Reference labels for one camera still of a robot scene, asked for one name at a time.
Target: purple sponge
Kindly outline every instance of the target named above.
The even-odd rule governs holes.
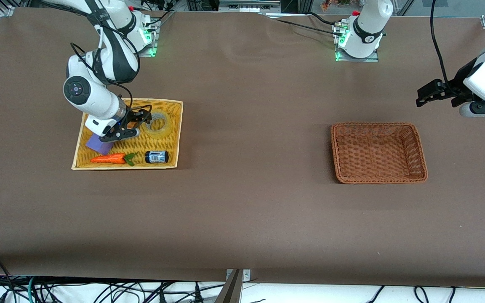
[[[109,150],[112,149],[113,143],[114,142],[101,142],[100,137],[96,134],[93,134],[91,138],[89,138],[85,146],[105,156],[109,154]]]

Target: woven basket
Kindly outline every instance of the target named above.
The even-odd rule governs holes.
[[[129,103],[130,100],[128,98],[123,98],[123,101]],[[140,126],[139,136],[116,142],[110,150],[110,154],[137,153],[132,159],[132,162],[135,164],[134,166],[129,166],[127,164],[90,162],[93,157],[100,156],[100,153],[97,153],[96,151],[85,146],[93,133],[84,126],[87,115],[83,114],[72,169],[167,169],[177,167],[177,161],[179,160],[179,137],[181,136],[181,123],[183,121],[183,102],[155,98],[134,98],[133,100],[133,106],[143,106],[148,104],[152,105],[153,111],[161,111],[169,116],[168,120],[171,123],[171,132],[163,138],[158,138],[158,136],[150,136],[146,129],[145,123],[143,123]],[[146,163],[145,152],[148,150],[167,150],[169,153],[169,161],[167,163]]]
[[[410,184],[428,179],[410,123],[341,122],[331,127],[336,177],[347,184]]]

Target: carrot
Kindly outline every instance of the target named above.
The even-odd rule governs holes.
[[[125,155],[125,153],[116,153],[110,154],[106,156],[98,156],[92,158],[90,161],[92,163],[115,163],[115,164],[125,164],[127,163],[130,166],[134,166],[134,163],[131,159],[136,155],[136,153]]]

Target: tape roll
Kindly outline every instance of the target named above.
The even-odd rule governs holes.
[[[160,129],[152,129],[155,125],[155,121],[164,120],[164,125]],[[171,133],[171,119],[166,112],[154,109],[151,111],[151,122],[146,123],[145,132],[153,139],[162,139],[167,137]]]

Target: brown tablecloth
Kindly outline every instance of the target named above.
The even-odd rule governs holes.
[[[485,30],[435,25],[453,77]],[[485,285],[485,119],[448,101],[416,108],[416,90],[441,77],[427,18],[392,18],[386,32],[379,63],[346,63],[327,34],[177,12],[128,88],[185,102],[179,167],[71,171],[69,42],[92,50],[98,35],[83,17],[18,8],[0,23],[0,259],[12,274],[222,280],[251,268],[262,282]],[[429,180],[339,184],[339,121],[414,123]]]

